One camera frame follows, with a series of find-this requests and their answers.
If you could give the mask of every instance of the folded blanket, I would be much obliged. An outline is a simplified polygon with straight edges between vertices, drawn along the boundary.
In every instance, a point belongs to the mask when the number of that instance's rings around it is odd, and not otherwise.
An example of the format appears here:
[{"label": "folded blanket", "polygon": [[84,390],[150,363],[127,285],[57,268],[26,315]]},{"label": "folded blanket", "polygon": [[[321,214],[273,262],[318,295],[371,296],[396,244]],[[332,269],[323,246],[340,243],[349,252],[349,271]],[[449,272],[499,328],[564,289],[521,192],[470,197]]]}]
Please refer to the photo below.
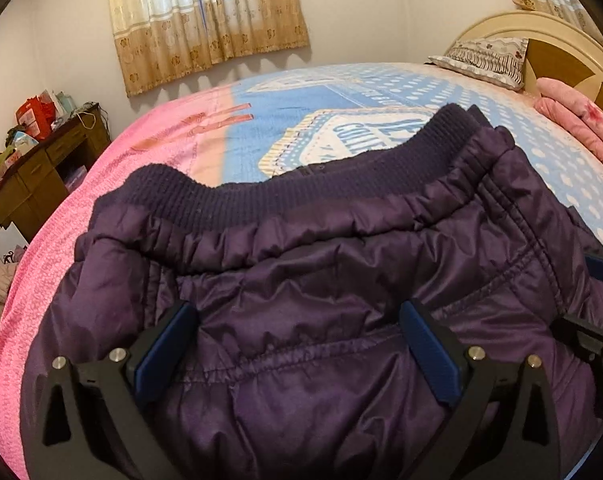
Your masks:
[{"label": "folded blanket", "polygon": [[555,99],[578,116],[603,141],[603,112],[588,97],[567,84],[548,77],[537,79],[537,89],[543,97]]},{"label": "folded blanket", "polygon": [[568,110],[563,104],[549,97],[537,99],[534,102],[534,108],[540,114],[569,132],[603,164],[603,140],[584,121]]}]

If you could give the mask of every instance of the red bag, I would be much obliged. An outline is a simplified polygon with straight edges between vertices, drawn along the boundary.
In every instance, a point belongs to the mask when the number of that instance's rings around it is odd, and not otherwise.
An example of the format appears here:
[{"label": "red bag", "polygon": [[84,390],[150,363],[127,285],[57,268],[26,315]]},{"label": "red bag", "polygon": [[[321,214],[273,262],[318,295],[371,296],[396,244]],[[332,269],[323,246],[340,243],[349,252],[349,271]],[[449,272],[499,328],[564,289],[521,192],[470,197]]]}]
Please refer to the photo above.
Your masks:
[{"label": "red bag", "polygon": [[54,103],[44,104],[37,97],[28,99],[15,113],[18,124],[26,127],[26,132],[37,140],[44,140],[51,134],[51,123],[55,120]]}]

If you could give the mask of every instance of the desk drawer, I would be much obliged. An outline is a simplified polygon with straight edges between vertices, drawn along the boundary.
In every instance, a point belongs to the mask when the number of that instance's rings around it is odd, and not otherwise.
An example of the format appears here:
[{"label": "desk drawer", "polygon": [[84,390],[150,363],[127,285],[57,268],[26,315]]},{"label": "desk drawer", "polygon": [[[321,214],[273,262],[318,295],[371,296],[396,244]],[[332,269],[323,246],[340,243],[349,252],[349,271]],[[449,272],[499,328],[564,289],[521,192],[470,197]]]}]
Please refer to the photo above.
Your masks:
[{"label": "desk drawer", "polygon": [[40,227],[44,224],[37,214],[37,205],[32,198],[22,202],[19,207],[10,214],[10,220],[15,223],[19,232],[24,235],[27,242],[33,240]]},{"label": "desk drawer", "polygon": [[53,165],[48,160],[44,150],[40,150],[29,158],[19,169],[19,176],[30,191],[37,189],[38,184],[53,171]]},{"label": "desk drawer", "polygon": [[95,154],[95,158],[98,158],[110,144],[110,137],[108,137],[108,134],[101,123],[92,130],[89,130],[86,134],[90,142],[90,147]]},{"label": "desk drawer", "polygon": [[53,144],[48,146],[46,153],[51,159],[54,166],[57,166],[61,161],[70,155],[70,152],[78,147],[83,140],[86,139],[86,134],[81,126],[73,128],[69,132],[63,134]]},{"label": "desk drawer", "polygon": [[39,188],[33,192],[32,199],[35,202],[37,215],[42,222],[49,219],[50,215],[68,196],[68,190],[64,186],[62,178],[56,171],[51,171],[41,182]]},{"label": "desk drawer", "polygon": [[16,174],[2,182],[0,189],[0,224],[2,226],[8,227],[11,213],[19,208],[27,198],[28,190]]}]

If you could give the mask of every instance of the wooden desk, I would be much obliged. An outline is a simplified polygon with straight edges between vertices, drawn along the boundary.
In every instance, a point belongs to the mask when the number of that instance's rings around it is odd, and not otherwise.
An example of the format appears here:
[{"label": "wooden desk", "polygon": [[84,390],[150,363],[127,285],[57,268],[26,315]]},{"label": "wooden desk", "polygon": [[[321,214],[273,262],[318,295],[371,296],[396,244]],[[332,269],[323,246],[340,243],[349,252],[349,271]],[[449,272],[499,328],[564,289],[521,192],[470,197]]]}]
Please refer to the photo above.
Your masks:
[{"label": "wooden desk", "polygon": [[69,195],[62,176],[72,168],[89,170],[110,144],[99,105],[73,117],[22,156],[0,182],[0,225],[15,222],[31,241],[53,211]]}]

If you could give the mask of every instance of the polka dot pattern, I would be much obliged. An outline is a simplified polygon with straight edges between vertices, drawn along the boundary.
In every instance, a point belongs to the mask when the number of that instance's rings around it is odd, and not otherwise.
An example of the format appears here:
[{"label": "polka dot pattern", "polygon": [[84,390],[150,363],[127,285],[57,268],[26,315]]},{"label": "polka dot pattern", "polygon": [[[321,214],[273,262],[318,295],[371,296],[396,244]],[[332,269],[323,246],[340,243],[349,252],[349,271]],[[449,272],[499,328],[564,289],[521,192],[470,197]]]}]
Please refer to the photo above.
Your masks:
[{"label": "polka dot pattern", "polygon": [[[307,102],[314,92],[315,109],[406,106],[434,113],[447,103],[464,108],[477,105],[493,126],[510,131],[549,189],[564,205],[577,208],[603,243],[603,165],[568,132],[513,92],[440,68],[414,64],[329,66],[259,76],[255,81],[276,86],[272,90],[278,92],[272,97],[275,100],[286,94],[280,93],[285,89],[295,89],[291,90],[290,99],[297,92],[296,103]],[[248,101],[255,107],[254,95]],[[280,131],[294,126],[287,124]],[[255,137],[249,140],[253,149]],[[229,181],[242,180],[246,181],[237,177]]]}]

